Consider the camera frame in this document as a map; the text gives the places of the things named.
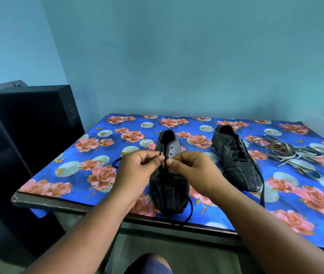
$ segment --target black shoe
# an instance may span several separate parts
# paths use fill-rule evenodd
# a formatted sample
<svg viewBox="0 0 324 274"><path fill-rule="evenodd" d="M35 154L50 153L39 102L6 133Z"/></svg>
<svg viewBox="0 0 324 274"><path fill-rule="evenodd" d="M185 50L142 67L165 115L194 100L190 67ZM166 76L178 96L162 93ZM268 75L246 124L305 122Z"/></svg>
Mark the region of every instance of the black shoe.
<svg viewBox="0 0 324 274"><path fill-rule="evenodd" d="M164 154L166 159L179 154L181 146L175 132L173 130L162 131L155 150ZM171 215L182 213L187 203L190 202L191 214L185 222L190 220L192 215L192 202L189 197L190 185L182 175L171 173L166 166L160 166L151 175L149 191L153 203L168 220Z"/></svg>
<svg viewBox="0 0 324 274"><path fill-rule="evenodd" d="M232 126L219 125L212 143L220 155L224 177L241 191L259 192L262 189L260 203L264 206L265 187L261 171Z"/></svg>

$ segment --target table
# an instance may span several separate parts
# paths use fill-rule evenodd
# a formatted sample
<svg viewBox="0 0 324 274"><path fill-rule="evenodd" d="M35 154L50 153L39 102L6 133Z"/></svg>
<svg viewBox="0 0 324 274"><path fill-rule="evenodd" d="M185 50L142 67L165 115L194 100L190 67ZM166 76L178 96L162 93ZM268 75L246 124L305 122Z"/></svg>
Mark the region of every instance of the table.
<svg viewBox="0 0 324 274"><path fill-rule="evenodd" d="M300 122L192 118L157 115L105 116L48 166L16 192L17 206L59 212L85 214L100 202L113 186L116 169L111 165L120 156L139 149L153 149L162 130L173 129L183 150L205 152L219 166L211 139L218 124L230 124L236 130L265 179L266 209L292 230L324 249L324 138ZM294 146L311 146L323 153L317 163L300 160L303 166L321 173L311 180L292 166L270 159L267 149L253 144L255 137L271 134ZM50 148L62 138L50 142ZM260 193L246 193L259 202ZM226 215L208 198L190 189L193 214L182 228L171 226L154 207L146 187L126 217L139 224L183 229L220 236L236 236ZM173 217L184 221L190 207Z"/></svg>

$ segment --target person's right hand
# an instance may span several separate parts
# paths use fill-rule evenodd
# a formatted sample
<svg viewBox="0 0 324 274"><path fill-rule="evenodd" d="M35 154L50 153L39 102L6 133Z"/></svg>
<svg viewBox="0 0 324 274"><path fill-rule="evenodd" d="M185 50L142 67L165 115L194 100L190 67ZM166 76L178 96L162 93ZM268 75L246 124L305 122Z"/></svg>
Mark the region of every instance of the person's right hand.
<svg viewBox="0 0 324 274"><path fill-rule="evenodd" d="M228 181L214 162L203 152L181 152L167 159L167 166L175 173L183 175L200 194L212 198L217 187Z"/></svg>

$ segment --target forearm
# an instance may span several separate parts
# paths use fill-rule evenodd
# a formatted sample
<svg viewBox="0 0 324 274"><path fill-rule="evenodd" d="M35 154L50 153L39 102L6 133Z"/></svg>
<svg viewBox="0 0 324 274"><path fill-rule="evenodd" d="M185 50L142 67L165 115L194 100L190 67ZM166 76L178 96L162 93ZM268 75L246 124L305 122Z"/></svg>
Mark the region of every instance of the forearm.
<svg viewBox="0 0 324 274"><path fill-rule="evenodd" d="M324 251L298 235L231 184L211 197L266 273L324 273Z"/></svg>
<svg viewBox="0 0 324 274"><path fill-rule="evenodd" d="M131 206L111 191L25 274L94 274Z"/></svg>

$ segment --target floral tablecloth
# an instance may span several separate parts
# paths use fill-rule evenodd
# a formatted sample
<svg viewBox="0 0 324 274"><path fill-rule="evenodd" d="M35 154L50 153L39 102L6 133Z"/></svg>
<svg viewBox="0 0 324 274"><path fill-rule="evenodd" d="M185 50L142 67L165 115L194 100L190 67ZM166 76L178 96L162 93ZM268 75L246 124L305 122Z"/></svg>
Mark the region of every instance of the floral tablecloth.
<svg viewBox="0 0 324 274"><path fill-rule="evenodd" d="M183 150L205 152L219 167L217 153L211 148L218 124L232 125L260 166L265 178L266 209L293 231L324 247L324 139L300 122L110 114L19 191L96 205L114 184L116 169L112 163L128 152L154 149L159 133L165 129L175 131ZM317 164L297 161L316 169L322 178L311 180L292 166L278 167L280 163L265 154L267 149L253 144L255 137L264 134L271 134L294 146L311 146L322 152ZM259 202L260 193L245 194ZM234 230L225 214L208 198L192 187L190 196L193 214L189 222ZM131 212L164 218L154 207L148 187ZM183 214L173 219L184 221L189 214L188 206Z"/></svg>

